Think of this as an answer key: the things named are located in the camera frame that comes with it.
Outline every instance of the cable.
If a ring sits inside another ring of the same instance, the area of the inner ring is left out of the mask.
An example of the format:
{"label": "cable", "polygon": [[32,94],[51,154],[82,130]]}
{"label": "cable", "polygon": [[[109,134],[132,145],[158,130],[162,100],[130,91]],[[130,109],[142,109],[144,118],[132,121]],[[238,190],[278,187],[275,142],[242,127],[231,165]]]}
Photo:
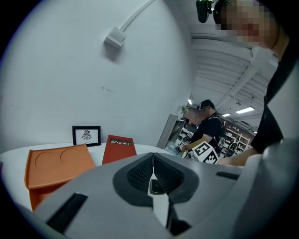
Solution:
{"label": "cable", "polygon": [[136,16],[140,14],[149,4],[154,2],[155,0],[150,0],[147,3],[145,3],[142,7],[140,7],[120,28],[120,30],[125,31],[127,27],[130,25],[130,23],[135,19]]}

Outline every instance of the ceiling light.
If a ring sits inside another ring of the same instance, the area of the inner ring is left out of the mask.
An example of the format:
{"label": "ceiling light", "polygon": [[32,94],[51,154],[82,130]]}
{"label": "ceiling light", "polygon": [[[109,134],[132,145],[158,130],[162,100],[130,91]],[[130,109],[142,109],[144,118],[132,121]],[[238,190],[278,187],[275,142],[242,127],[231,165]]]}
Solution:
{"label": "ceiling light", "polygon": [[254,110],[254,108],[252,108],[252,107],[248,107],[248,108],[246,108],[246,109],[236,111],[236,113],[238,113],[238,114],[242,114],[242,113],[246,113],[246,112],[253,111],[253,110]]}

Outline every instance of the black slot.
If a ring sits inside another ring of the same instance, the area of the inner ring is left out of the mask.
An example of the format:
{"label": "black slot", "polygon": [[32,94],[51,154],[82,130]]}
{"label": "black slot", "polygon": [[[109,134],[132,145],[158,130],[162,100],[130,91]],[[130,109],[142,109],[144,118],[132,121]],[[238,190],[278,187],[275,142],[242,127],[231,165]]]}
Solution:
{"label": "black slot", "polygon": [[220,177],[225,177],[225,178],[233,179],[233,180],[237,180],[239,178],[239,176],[240,176],[238,174],[232,174],[232,173],[227,173],[227,172],[223,172],[223,171],[217,172],[216,175],[220,176]]}
{"label": "black slot", "polygon": [[47,225],[63,234],[87,198],[86,195],[74,193],[48,220]]}
{"label": "black slot", "polygon": [[187,222],[179,220],[173,205],[170,205],[168,208],[166,229],[169,230],[172,235],[176,236],[189,228],[191,228],[191,226]]}

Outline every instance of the white wall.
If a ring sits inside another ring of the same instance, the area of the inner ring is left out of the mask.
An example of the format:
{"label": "white wall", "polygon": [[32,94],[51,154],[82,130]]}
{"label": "white wall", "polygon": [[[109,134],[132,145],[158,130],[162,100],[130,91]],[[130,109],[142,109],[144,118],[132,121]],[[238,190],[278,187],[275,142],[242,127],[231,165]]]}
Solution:
{"label": "white wall", "polygon": [[155,146],[195,79],[190,34],[172,0],[156,0],[103,44],[146,0],[44,1],[19,27],[0,68],[0,152],[72,142],[73,125]]}

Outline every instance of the ceiling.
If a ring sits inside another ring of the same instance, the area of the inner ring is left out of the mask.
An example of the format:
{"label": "ceiling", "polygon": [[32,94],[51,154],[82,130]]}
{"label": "ceiling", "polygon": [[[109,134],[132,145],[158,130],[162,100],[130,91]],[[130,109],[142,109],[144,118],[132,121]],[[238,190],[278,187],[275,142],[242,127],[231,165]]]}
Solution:
{"label": "ceiling", "polygon": [[[277,57],[267,49],[243,43],[236,36],[217,30],[213,16],[205,24],[200,23],[196,0],[177,2],[188,24],[196,56],[193,106],[210,99],[220,114],[230,113],[230,120],[257,130],[263,113],[263,97],[278,66]],[[249,106],[255,110],[236,113]]]}

